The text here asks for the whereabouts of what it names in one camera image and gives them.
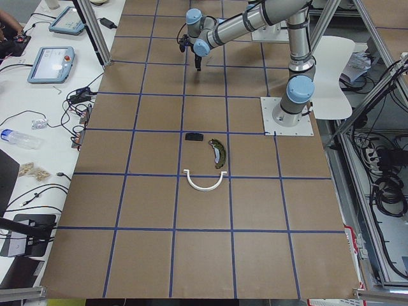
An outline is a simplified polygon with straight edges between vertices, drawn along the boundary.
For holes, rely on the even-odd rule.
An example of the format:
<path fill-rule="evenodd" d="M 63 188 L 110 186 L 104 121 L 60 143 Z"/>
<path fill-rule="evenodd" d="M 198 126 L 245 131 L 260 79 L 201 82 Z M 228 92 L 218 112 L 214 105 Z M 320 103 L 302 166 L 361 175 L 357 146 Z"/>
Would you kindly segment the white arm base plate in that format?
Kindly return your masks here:
<path fill-rule="evenodd" d="M 260 97 L 264 134 L 267 136 L 314 136 L 307 107 L 297 115 L 281 109 L 280 97 Z"/>

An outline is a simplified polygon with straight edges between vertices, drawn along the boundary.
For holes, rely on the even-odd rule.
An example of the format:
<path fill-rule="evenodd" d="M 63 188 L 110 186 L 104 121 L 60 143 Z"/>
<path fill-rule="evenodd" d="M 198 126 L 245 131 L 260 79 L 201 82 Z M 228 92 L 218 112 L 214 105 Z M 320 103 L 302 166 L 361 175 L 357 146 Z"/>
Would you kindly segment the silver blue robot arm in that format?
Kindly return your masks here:
<path fill-rule="evenodd" d="M 177 40 L 181 52 L 187 48 L 194 54 L 195 68 L 210 51 L 249 33 L 285 22 L 288 43 L 265 43 L 266 52 L 288 52 L 289 78 L 284 94 L 272 110 L 276 124 L 292 128 L 304 115 L 304 108 L 314 91 L 316 60 L 310 42 L 310 1 L 249 1 L 246 9 L 227 19 L 204 15 L 191 8 L 186 13 L 187 32 Z"/>

